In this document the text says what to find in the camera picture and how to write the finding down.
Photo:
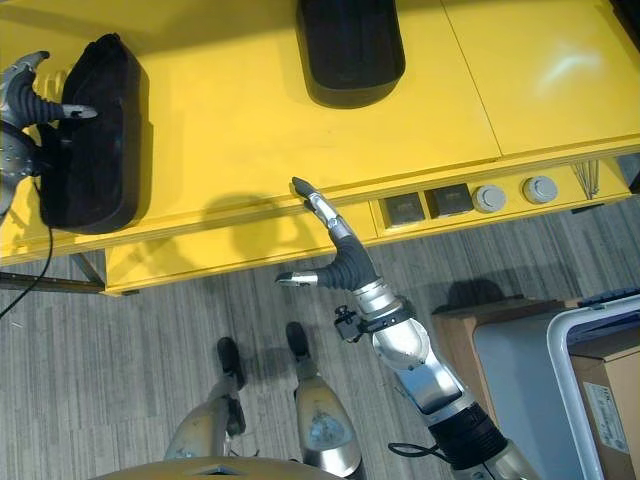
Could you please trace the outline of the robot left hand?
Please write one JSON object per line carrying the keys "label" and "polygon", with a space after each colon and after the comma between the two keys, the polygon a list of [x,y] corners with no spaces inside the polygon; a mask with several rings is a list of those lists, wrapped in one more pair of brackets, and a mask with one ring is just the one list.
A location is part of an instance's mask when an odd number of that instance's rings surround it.
{"label": "robot left hand", "polygon": [[50,57],[45,50],[24,55],[1,74],[1,120],[23,130],[57,120],[85,120],[98,116],[90,106],[49,101],[33,88],[38,66]]}

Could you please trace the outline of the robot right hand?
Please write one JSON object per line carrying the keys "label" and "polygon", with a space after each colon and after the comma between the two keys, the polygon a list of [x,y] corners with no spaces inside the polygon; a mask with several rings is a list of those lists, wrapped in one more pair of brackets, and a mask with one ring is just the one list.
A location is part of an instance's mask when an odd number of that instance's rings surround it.
{"label": "robot right hand", "polygon": [[361,315],[380,327],[399,324],[413,316],[409,302],[393,293],[376,272],[364,245],[324,195],[304,179],[294,177],[295,192],[305,207],[325,226],[336,255],[328,265],[304,272],[284,272],[276,283],[286,287],[314,286],[349,291]]}

